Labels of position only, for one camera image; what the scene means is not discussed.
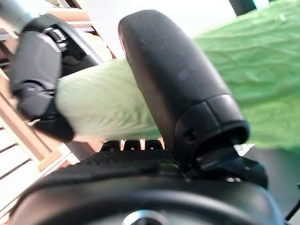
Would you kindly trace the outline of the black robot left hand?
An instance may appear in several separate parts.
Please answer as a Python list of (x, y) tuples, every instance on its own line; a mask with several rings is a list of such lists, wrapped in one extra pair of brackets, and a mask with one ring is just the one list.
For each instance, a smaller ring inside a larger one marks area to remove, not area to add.
[(104, 63), (75, 28), (52, 14), (41, 15), (22, 29), (9, 79), (17, 110), (34, 128), (62, 142), (75, 136), (56, 104), (58, 80)]

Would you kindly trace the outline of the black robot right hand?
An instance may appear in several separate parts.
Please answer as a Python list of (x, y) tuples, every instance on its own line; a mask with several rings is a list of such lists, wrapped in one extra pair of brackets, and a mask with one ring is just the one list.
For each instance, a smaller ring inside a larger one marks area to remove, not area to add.
[(167, 150), (108, 150), (54, 171), (21, 195), (11, 225), (284, 225), (264, 168), (233, 147), (249, 125), (206, 55), (155, 10), (118, 33)]

